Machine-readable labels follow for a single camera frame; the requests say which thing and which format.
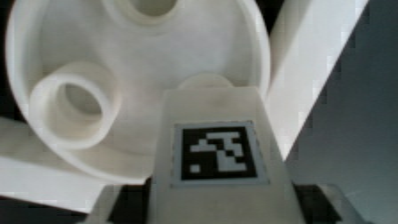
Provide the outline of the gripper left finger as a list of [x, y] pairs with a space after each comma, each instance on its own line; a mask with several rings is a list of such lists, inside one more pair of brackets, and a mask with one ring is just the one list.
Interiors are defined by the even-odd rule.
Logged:
[[119, 193], [120, 193], [120, 185], [106, 185], [101, 190], [92, 211], [87, 215], [81, 224], [113, 224], [110, 221], [110, 214], [113, 211]]

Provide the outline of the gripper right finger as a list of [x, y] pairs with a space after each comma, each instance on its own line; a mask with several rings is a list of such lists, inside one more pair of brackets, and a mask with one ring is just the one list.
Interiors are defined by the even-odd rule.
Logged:
[[334, 224], [367, 224], [339, 187], [332, 184], [321, 184], [319, 189], [339, 217]]

